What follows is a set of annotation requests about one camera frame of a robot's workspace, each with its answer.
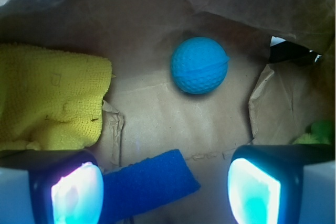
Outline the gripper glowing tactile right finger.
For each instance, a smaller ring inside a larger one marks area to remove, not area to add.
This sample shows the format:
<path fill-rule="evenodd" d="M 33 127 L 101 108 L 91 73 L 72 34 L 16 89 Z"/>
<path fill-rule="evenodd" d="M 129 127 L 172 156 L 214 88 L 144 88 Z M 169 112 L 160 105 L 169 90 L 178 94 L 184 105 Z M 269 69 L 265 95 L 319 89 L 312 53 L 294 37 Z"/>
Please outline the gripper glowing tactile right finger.
<path fill-rule="evenodd" d="M 335 223 L 335 149 L 241 146 L 232 155 L 227 193 L 237 223 Z"/>

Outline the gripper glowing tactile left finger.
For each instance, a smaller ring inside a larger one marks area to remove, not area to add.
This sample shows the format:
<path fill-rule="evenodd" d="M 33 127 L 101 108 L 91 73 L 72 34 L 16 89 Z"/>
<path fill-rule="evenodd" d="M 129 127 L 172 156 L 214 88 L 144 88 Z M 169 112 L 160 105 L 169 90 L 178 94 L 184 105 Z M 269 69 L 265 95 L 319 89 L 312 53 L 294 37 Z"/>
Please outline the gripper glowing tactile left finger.
<path fill-rule="evenodd" d="M 102 205 L 90 151 L 1 151 L 1 223 L 98 223 Z"/>

